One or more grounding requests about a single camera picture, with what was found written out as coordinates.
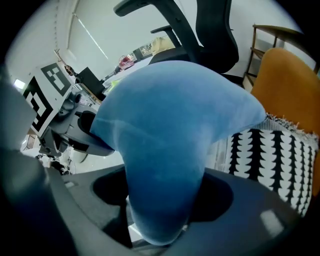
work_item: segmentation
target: blue velvet pillow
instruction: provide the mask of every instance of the blue velvet pillow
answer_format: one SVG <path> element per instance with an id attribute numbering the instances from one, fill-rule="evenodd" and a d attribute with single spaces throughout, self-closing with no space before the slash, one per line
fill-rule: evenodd
<path id="1" fill-rule="evenodd" d="M 188 220 L 209 146 L 265 117 L 255 97 L 218 73 L 166 61 L 124 78 L 101 104 L 91 132 L 123 157 L 143 238 L 165 245 Z"/>

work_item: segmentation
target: ceiling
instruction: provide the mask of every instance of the ceiling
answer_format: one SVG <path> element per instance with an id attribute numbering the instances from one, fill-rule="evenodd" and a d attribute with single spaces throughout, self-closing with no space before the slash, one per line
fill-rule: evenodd
<path id="1" fill-rule="evenodd" d="M 7 52 L 11 81 L 28 83 L 37 66 L 57 61 L 55 49 L 66 48 L 73 0 L 48 0 L 21 28 Z"/>

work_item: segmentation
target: black office chair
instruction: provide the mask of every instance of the black office chair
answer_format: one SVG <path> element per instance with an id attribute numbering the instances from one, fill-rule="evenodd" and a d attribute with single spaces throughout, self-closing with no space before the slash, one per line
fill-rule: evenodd
<path id="1" fill-rule="evenodd" d="M 123 0 L 113 10 L 122 17 L 144 6 L 154 5 L 169 22 L 170 26 L 152 30 L 151 33 L 165 31 L 175 48 L 159 52 L 150 64 L 171 60 L 190 61 L 217 73 L 225 73 L 239 60 L 237 43 L 229 26 L 232 0 L 196 1 L 196 33 L 203 47 L 198 45 L 186 17 L 173 0 Z"/>

